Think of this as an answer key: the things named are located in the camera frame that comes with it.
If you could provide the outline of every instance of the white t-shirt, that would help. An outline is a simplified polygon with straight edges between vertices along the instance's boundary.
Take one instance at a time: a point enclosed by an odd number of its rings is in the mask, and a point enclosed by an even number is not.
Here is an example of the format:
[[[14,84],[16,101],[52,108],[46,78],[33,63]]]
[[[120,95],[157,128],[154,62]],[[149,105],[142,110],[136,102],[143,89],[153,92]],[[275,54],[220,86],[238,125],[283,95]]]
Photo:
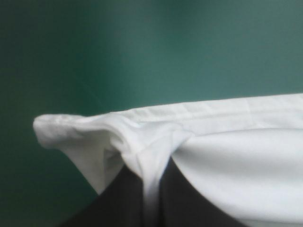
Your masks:
[[[143,180],[145,209],[156,209],[172,157],[193,187],[230,216],[250,226],[303,226],[303,94],[90,117],[45,114],[34,129],[39,143],[63,151],[99,194],[126,164]]]

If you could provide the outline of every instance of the teal background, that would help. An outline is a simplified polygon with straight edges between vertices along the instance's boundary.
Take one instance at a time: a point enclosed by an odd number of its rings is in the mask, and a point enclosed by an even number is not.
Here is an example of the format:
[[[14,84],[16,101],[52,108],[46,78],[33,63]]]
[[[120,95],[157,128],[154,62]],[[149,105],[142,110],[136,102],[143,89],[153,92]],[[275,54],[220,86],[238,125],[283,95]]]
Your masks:
[[[53,227],[96,194],[36,141],[41,114],[303,92],[303,1],[0,2],[0,226]]]

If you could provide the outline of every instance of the white fabric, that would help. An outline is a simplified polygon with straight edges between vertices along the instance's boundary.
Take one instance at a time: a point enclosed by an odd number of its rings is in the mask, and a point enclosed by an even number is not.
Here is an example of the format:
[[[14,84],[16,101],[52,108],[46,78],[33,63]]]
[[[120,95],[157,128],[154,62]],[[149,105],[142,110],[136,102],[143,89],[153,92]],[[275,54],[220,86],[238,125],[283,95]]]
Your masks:
[[[303,224],[303,94],[46,114],[34,129],[98,193],[125,162],[143,180],[146,209],[156,207],[172,155],[189,182],[233,217]]]

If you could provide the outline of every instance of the green wall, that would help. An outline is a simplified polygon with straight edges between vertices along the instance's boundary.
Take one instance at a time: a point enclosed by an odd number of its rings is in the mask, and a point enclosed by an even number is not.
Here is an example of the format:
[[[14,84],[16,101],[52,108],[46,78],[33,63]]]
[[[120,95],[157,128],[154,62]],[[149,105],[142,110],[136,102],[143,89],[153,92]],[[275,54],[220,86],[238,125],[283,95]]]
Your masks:
[[[34,117],[301,93],[303,1],[3,0],[0,57],[0,226],[53,227],[96,194]]]

